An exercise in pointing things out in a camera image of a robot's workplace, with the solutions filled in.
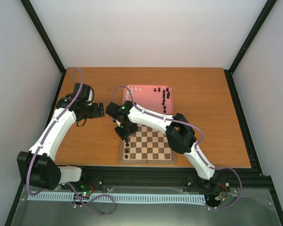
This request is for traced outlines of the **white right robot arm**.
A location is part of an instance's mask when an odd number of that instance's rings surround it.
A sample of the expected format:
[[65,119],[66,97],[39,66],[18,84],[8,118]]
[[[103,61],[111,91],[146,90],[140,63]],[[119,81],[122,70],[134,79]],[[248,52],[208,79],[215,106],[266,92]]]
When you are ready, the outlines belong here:
[[129,143],[128,138],[138,131],[139,124],[155,129],[166,136],[168,145],[174,152],[188,159],[195,168],[203,189],[213,191],[218,184],[219,175],[202,152],[200,141],[195,137],[196,127],[189,124],[182,114],[160,114],[128,100],[122,105],[110,102],[106,114],[117,123],[115,132],[126,143]]

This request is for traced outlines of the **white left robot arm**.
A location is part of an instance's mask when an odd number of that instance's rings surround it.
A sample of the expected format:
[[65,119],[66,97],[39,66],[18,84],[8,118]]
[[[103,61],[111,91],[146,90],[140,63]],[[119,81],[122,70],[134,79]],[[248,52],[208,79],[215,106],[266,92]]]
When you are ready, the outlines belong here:
[[27,152],[21,151],[17,164],[27,188],[31,186],[54,190],[58,185],[72,182],[77,189],[85,189],[89,178],[76,166],[58,166],[55,158],[60,144],[72,125],[84,126],[88,119],[104,116],[103,103],[95,103],[94,90],[76,83],[71,94],[62,97],[48,126]]

